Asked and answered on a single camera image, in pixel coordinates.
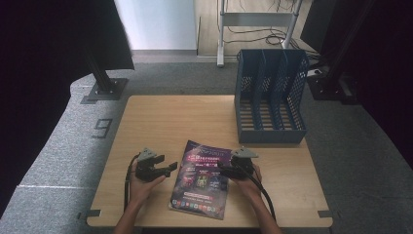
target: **wooden table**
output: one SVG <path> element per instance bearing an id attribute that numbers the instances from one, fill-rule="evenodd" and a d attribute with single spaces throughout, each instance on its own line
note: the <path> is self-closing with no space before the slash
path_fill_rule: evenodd
<path id="1" fill-rule="evenodd" d="M 144 147 L 165 154 L 165 167 L 180 164 L 188 139 L 229 149 L 238 144 L 234 96 L 130 97 L 114 139 L 91 210 L 91 226 L 115 226 L 123 213 L 124 180 L 131 158 Z M 329 227 L 328 211 L 306 140 L 300 144 L 246 144 L 259 154 L 263 185 L 273 201 L 281 227 Z M 168 207 L 177 171 L 157 186 L 140 211 L 142 227 L 258 227 L 252 208 L 230 181 L 224 220 L 171 211 Z"/>

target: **book cover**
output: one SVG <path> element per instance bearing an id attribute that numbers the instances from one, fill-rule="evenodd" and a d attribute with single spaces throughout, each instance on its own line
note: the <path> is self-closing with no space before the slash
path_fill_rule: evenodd
<path id="1" fill-rule="evenodd" d="M 188 140 L 169 206 L 177 211 L 224 219 L 228 178 L 217 161 L 230 165 L 231 150 Z"/>

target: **blue plastic file organizer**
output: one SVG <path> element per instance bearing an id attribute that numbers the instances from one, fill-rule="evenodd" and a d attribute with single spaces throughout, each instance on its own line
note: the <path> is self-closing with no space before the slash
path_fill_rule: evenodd
<path id="1" fill-rule="evenodd" d="M 235 106 L 239 143 L 299 143 L 309 61 L 303 50 L 241 50 Z"/>

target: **human arm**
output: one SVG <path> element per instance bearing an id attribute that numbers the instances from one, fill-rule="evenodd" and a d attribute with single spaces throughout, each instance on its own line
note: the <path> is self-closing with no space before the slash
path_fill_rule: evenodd
<path id="1" fill-rule="evenodd" d="M 116 224 L 114 234 L 126 234 L 133 232 L 134 221 L 139 213 L 140 208 L 148 199 L 152 189 L 165 180 L 165 176 L 162 175 L 157 177 L 151 182 L 143 182 L 138 179 L 134 172 L 136 170 L 137 163 L 134 162 L 132 165 L 132 170 L 130 174 L 130 200 L 128 202 L 127 208 L 119 219 L 118 224 Z"/>
<path id="2" fill-rule="evenodd" d="M 253 175 L 255 179 L 261 181 L 262 176 L 260 169 L 257 165 L 253 165 L 255 174 Z M 249 179 L 234 179 L 234 181 L 241 189 L 242 193 L 245 195 L 248 202 L 251 204 L 254 209 L 255 215 L 258 219 L 258 224 L 261 229 L 262 234 L 281 234 L 277 222 L 273 219 L 267 207 L 265 206 L 264 201 L 261 197 L 261 191 L 259 188 Z"/>

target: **gray carpet floor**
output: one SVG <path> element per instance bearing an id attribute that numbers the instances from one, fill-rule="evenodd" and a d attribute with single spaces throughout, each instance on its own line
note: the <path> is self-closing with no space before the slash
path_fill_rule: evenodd
<path id="1" fill-rule="evenodd" d="M 110 228 L 89 227 L 85 215 L 128 98 L 232 95 L 237 66 L 235 62 L 224 68 L 214 62 L 136 63 L 135 71 L 108 71 L 109 77 L 129 82 L 120 100 L 96 104 L 81 104 L 94 84 L 92 75 L 73 83 L 67 108 L 16 189 L 0 221 L 0 233 L 110 233 Z M 284 232 L 413 233 L 413 172 L 362 106 L 315 101 L 306 86 L 301 113 L 334 222 L 329 229 Z M 105 119 L 112 120 L 106 137 L 94 137 L 104 134 L 95 126 Z"/>

